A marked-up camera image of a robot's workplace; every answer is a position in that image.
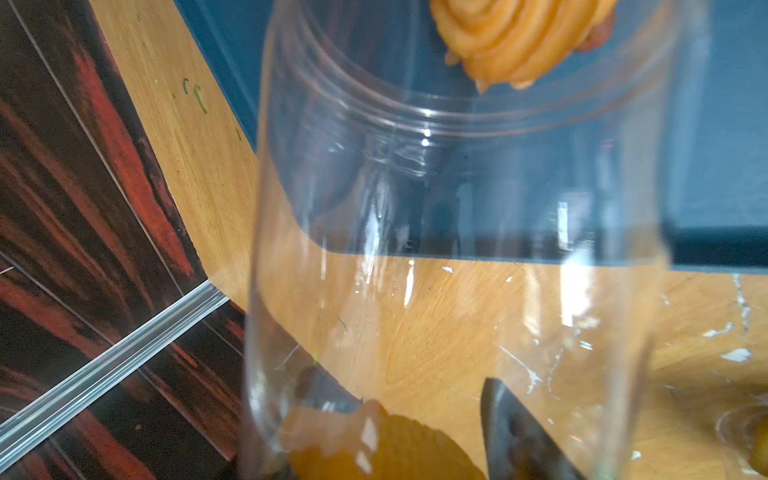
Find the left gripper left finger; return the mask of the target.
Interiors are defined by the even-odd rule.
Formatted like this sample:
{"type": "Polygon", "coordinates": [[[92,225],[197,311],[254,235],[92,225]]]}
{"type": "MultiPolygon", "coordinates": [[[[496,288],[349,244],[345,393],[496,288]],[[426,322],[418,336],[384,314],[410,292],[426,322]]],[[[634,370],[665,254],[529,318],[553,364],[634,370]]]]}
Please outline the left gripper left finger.
{"type": "Polygon", "coordinates": [[[362,405],[360,399],[320,365],[311,365],[299,372],[294,395],[299,406],[322,412],[351,414],[362,405]]]}

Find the clear jar with star cookies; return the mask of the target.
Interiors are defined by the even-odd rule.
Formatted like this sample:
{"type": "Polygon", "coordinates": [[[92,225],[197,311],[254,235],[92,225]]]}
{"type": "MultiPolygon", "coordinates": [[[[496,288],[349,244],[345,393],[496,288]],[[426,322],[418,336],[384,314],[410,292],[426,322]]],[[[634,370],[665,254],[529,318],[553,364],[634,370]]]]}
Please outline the clear jar with star cookies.
{"type": "Polygon", "coordinates": [[[239,475],[491,479],[497,378],[584,479],[618,479],[709,5],[614,1],[606,43],[480,94],[430,2],[273,6],[239,475]],[[362,405],[299,406],[311,365],[362,405]]]}

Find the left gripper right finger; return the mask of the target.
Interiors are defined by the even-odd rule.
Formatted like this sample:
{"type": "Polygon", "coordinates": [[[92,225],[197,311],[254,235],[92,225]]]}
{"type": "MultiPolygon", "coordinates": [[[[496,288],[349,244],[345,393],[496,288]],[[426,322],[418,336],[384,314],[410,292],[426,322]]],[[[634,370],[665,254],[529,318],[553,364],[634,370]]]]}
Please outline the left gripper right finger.
{"type": "Polygon", "coordinates": [[[489,478],[584,479],[501,380],[487,378],[484,381],[480,416],[489,478]]]}

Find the yellow swirl cookie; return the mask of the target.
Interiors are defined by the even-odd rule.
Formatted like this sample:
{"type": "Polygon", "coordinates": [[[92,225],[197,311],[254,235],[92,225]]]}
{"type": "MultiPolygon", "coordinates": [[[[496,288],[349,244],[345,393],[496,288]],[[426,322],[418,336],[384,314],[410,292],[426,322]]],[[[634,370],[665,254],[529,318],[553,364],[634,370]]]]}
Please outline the yellow swirl cookie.
{"type": "Polygon", "coordinates": [[[482,94],[508,84],[532,86],[573,52],[610,39],[614,1],[446,1],[429,3],[446,46],[445,63],[459,65],[482,94]]]}

